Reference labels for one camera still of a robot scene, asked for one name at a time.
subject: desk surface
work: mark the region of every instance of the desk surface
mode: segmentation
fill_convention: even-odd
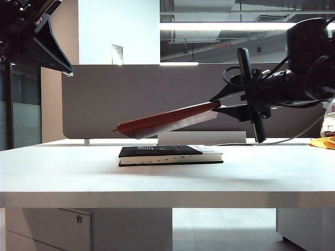
[[[335,152],[223,146],[222,164],[119,167],[121,146],[37,145],[1,152],[1,206],[335,207]]]

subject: book cover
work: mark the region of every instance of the book cover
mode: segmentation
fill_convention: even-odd
[[[222,153],[204,145],[123,147],[119,166],[222,163]]]

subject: glass wall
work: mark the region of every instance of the glass wall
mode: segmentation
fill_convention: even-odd
[[[7,144],[7,111],[4,68],[1,68],[1,150]],[[12,65],[12,101],[14,148],[39,144],[42,141],[41,127],[41,81],[40,68],[30,65]]]
[[[0,151],[7,149],[5,68],[0,65]]]

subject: yellow object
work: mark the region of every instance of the yellow object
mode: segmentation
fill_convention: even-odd
[[[327,149],[335,149],[335,136],[313,139],[309,145]]]

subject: drawer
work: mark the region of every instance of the drawer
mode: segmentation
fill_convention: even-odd
[[[90,215],[25,208],[8,208],[5,215],[8,231],[66,251],[91,251]]]
[[[6,251],[63,251],[42,242],[7,231]]]

